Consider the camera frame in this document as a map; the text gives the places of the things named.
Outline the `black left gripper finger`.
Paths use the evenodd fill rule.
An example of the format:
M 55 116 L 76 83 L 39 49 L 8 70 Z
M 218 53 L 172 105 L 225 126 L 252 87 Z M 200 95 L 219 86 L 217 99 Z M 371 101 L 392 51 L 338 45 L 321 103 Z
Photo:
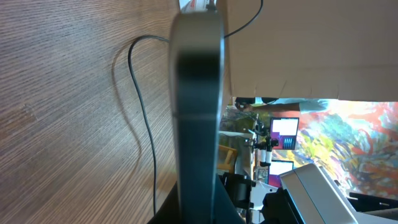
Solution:
M 182 220 L 179 214 L 178 187 L 174 184 L 161 208 L 147 223 L 148 224 L 172 224 L 172 223 L 199 223 L 197 219 L 188 217 Z M 220 179 L 215 182 L 214 217 L 212 221 L 205 223 L 244 223 L 238 215 L 229 195 Z

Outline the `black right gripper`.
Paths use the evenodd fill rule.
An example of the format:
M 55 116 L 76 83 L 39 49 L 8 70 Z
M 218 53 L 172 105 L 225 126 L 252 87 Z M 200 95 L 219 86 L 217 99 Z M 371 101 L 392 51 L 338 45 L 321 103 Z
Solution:
M 219 179 L 244 223 L 299 222 L 298 211 L 287 190 L 227 172 Z

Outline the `smartphone with light screen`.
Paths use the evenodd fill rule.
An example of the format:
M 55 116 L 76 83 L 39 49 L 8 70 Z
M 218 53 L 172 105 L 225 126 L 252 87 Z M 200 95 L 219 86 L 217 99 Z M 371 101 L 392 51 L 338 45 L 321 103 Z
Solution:
M 170 99 L 182 223 L 212 223 L 224 65 L 217 12 L 178 14 L 169 43 Z

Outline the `lower computer monitor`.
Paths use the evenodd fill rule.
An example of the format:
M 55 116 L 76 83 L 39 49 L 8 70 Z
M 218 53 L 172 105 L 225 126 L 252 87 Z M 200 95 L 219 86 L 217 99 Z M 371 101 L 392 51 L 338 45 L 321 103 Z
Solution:
M 282 187 L 280 175 L 293 169 L 293 161 L 272 160 L 268 171 L 268 184 L 277 188 Z

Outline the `computer monitor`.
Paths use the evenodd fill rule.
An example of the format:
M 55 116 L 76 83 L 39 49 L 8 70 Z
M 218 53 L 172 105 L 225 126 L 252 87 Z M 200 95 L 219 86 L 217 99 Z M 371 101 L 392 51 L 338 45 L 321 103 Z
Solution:
M 272 148 L 277 150 L 295 150 L 299 118 L 272 117 L 270 122 Z
M 280 175 L 293 169 L 293 161 L 272 160 L 268 171 L 268 184 L 277 188 L 282 187 Z

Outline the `upper computer monitor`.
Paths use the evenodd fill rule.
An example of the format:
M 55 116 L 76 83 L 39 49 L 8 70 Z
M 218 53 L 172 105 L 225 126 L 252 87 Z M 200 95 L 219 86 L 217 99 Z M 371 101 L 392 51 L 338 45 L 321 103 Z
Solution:
M 272 148 L 277 150 L 295 150 L 299 118 L 272 117 L 270 122 Z

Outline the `person in light shirt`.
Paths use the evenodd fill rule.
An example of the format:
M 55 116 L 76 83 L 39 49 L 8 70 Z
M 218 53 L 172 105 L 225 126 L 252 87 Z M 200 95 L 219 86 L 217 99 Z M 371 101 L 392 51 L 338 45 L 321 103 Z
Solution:
M 316 98 L 266 98 L 237 97 L 235 107 L 240 111 L 260 113 L 264 111 L 284 112 L 299 111 L 304 113 L 316 113 L 326 111 L 330 106 L 329 99 Z

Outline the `white power strip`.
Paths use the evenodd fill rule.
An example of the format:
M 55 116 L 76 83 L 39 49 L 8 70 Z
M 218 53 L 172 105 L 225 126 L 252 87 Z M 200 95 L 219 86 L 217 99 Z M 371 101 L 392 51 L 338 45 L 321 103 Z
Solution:
M 181 13 L 216 10 L 216 0 L 178 0 Z

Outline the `colourful abstract wall painting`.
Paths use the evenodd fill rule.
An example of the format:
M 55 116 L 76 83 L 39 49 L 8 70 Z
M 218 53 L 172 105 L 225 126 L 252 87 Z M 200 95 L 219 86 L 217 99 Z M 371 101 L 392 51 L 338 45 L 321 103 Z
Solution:
M 299 118 L 295 150 L 274 158 L 322 166 L 344 193 L 397 199 L 396 102 L 334 101 L 324 112 L 285 116 Z

